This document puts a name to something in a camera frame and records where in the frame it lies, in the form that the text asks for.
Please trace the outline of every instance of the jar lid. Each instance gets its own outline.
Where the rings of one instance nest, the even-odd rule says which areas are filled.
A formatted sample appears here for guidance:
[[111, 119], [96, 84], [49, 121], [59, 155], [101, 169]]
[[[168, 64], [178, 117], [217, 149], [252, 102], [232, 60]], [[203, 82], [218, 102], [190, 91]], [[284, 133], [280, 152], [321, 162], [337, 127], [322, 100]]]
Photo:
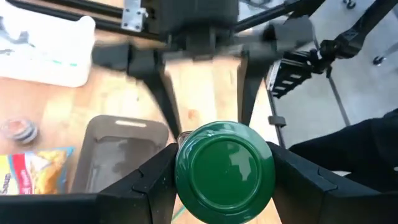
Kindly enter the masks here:
[[266, 207], [274, 160], [263, 138], [231, 121], [192, 132], [176, 158], [175, 183], [186, 208], [206, 223], [244, 223]]

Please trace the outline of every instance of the green plastic lid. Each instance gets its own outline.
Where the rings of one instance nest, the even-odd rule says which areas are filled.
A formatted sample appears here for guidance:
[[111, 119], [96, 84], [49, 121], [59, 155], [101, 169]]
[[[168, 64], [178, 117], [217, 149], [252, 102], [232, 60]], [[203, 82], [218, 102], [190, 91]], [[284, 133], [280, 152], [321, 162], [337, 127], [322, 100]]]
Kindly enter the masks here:
[[175, 183], [182, 203], [201, 221], [245, 223], [272, 197], [274, 160], [253, 129], [217, 121], [198, 128], [181, 145]]

